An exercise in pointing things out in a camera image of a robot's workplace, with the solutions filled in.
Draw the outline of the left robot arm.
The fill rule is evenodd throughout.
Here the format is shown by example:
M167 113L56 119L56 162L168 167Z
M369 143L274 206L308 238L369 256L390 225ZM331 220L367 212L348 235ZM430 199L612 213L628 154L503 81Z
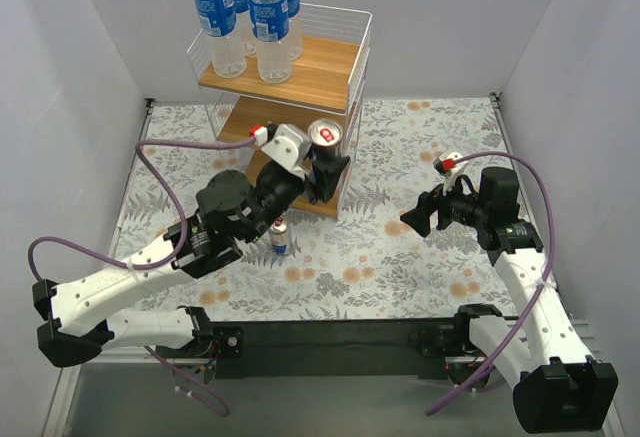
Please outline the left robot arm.
M219 353L218 335L203 308L134 311L132 305L239 260L238 244L259 240L299 196L330 200L349 163L348 157L317 158L305 178L274 161L256 181L237 170L222 171L197 193L192 216L129 260L73 282L35 283L33 302L44 321L36 330L39 350L58 368L120 347L154 346L193 357Z

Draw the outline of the Red Bull can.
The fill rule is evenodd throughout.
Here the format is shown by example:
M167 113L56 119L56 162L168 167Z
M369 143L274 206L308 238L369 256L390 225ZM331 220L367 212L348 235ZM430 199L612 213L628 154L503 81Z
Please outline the Red Bull can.
M309 152L311 165L314 165L321 157L341 155L340 145L344 131L335 120L317 119L310 124L307 133L311 141Z
M284 217L277 218L269 227L272 248L277 255L287 255L291 251L292 234L289 223Z

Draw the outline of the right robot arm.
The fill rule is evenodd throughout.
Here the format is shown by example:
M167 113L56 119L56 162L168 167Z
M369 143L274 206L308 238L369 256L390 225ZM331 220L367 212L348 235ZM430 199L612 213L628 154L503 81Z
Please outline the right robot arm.
M465 175L449 174L400 219L422 237L452 223L474 229L523 322L508 325L488 305L460 309L461 323L452 330L454 346L469 355L481 351L502 374L526 432L600 430L618 376L581 340L555 285L544 278L550 254L535 227L519 216L516 172L487 167L476 192L464 191L468 181Z

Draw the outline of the small Pocari Sweat bottle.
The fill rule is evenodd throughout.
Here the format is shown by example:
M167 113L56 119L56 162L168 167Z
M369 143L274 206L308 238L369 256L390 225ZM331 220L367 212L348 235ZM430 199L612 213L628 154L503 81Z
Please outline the small Pocari Sweat bottle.
M259 77L271 84L285 82L292 74L288 0L249 0L249 11Z

